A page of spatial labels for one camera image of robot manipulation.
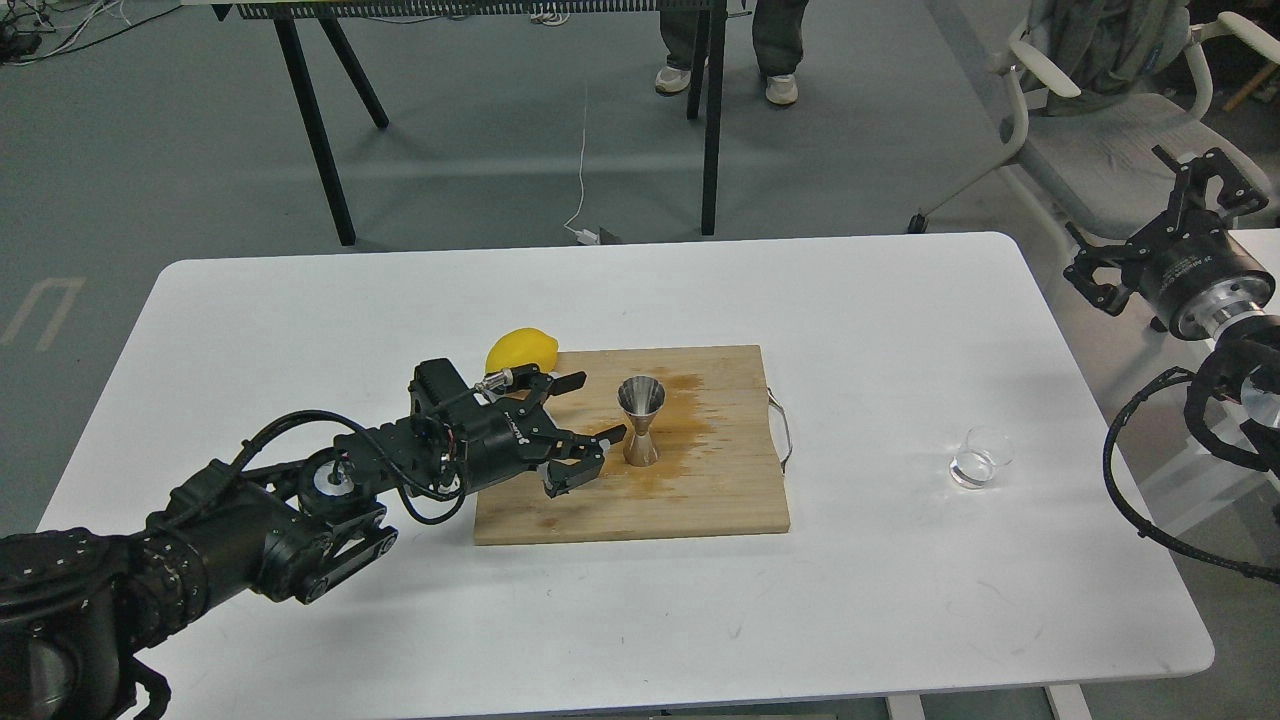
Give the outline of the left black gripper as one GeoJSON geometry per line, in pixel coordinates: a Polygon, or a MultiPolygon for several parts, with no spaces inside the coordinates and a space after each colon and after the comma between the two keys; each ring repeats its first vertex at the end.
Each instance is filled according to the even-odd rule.
{"type": "Polygon", "coordinates": [[[543,462],[540,478],[548,498],[595,480],[609,450],[626,437],[626,425],[594,436],[558,430],[540,406],[549,397],[581,389],[588,374],[554,375],[539,366],[513,366],[499,378],[494,402],[462,398],[452,404],[463,492],[474,495],[543,462]]]}

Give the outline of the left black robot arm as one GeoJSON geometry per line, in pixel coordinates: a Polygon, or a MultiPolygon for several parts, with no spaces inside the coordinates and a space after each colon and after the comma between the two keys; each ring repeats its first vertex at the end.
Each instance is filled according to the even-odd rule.
{"type": "Polygon", "coordinates": [[[438,525],[526,471],[552,498],[594,480],[626,427],[581,436],[544,407],[585,380],[526,364],[468,384],[451,361],[428,360],[408,416],[366,428],[330,411],[285,414],[177,487],[142,530],[5,537],[3,716],[116,719],[143,691],[140,717],[161,717],[170,688],[137,653],[242,591],[319,600],[396,543],[385,492],[438,525]]]}

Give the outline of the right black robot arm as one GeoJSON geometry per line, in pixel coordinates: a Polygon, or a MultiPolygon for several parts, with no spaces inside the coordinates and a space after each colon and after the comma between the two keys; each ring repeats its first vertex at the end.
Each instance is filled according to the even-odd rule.
{"type": "Polygon", "coordinates": [[[1276,568],[1211,553],[1158,528],[1126,501],[1114,478],[1121,430],[1143,402],[1179,384],[1187,387],[1187,429],[1211,456],[1253,471],[1279,469],[1279,320],[1266,309],[1277,282],[1230,231],[1235,218],[1266,208],[1268,200],[1219,147],[1180,160],[1155,146],[1153,155],[1174,174],[1167,206],[1123,243],[1093,245],[1069,225],[1078,250],[1064,277],[1111,316],[1138,293],[1158,329],[1178,340],[1208,340],[1213,347],[1198,369],[1174,366],[1149,380],[1110,421],[1103,484],[1138,536],[1188,559],[1277,584],[1276,568]]]}

